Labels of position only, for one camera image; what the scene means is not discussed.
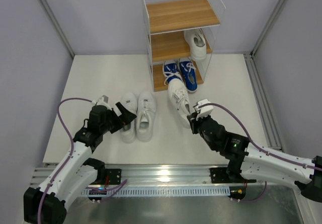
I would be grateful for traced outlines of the white lace sneaker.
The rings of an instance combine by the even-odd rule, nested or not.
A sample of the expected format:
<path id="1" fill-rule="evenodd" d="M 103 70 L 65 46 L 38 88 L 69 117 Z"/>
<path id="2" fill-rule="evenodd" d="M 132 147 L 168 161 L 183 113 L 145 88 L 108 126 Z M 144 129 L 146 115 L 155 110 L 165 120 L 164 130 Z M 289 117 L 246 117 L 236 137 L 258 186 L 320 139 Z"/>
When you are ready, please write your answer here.
<path id="1" fill-rule="evenodd" d="M 173 79 L 169 82 L 168 96 L 179 116 L 180 122 L 185 128 L 190 128 L 190 122 L 187 118 L 191 115 L 188 91 L 180 79 Z"/>
<path id="2" fill-rule="evenodd" d="M 184 39 L 190 47 L 191 58 L 194 61 L 204 61 L 207 55 L 206 40 L 201 29 L 184 31 Z"/>

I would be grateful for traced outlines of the blue canvas sneaker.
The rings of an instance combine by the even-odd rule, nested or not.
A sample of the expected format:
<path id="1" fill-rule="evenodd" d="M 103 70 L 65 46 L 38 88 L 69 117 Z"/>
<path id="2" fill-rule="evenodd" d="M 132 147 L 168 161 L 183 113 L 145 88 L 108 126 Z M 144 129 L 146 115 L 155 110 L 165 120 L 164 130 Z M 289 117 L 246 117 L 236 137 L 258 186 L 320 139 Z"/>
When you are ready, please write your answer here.
<path id="1" fill-rule="evenodd" d="M 185 86 L 189 93 L 194 93 L 197 91 L 197 76 L 196 67 L 194 66 L 192 60 L 188 57 L 179 59 L 179 69 L 183 77 Z"/>
<path id="2" fill-rule="evenodd" d="M 174 60 L 167 60 L 163 63 L 163 76 L 165 78 L 165 86 L 167 86 L 172 80 L 180 80 L 183 82 L 178 64 Z"/>

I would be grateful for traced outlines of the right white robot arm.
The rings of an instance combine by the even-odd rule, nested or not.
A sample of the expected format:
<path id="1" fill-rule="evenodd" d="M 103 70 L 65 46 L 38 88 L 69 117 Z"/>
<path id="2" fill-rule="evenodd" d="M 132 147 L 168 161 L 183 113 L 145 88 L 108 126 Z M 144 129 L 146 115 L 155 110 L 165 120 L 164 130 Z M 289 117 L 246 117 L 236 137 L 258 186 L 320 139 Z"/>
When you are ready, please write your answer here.
<path id="1" fill-rule="evenodd" d="M 212 151 L 226 158 L 232 182 L 262 180 L 298 189 L 305 198 L 321 202 L 321 157 L 300 158 L 255 147 L 248 137 L 228 132 L 210 116 L 188 116 L 193 134 L 199 134 Z"/>

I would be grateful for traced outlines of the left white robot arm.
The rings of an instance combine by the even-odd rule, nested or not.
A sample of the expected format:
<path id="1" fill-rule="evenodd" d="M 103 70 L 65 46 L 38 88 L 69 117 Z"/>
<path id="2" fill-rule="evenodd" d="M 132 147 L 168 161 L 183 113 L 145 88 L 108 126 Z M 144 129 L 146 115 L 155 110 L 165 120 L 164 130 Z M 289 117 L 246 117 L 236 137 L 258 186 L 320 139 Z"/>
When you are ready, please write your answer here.
<path id="1" fill-rule="evenodd" d="M 105 178 L 105 163 L 92 153 L 106 133 L 115 133 L 132 123 L 136 115 L 120 102 L 118 115 L 106 103 L 96 103 L 82 128 L 68 134 L 70 149 L 51 174 L 36 188 L 29 187 L 23 196 L 24 221 L 27 223 L 63 223 L 77 197 L 92 183 Z"/>

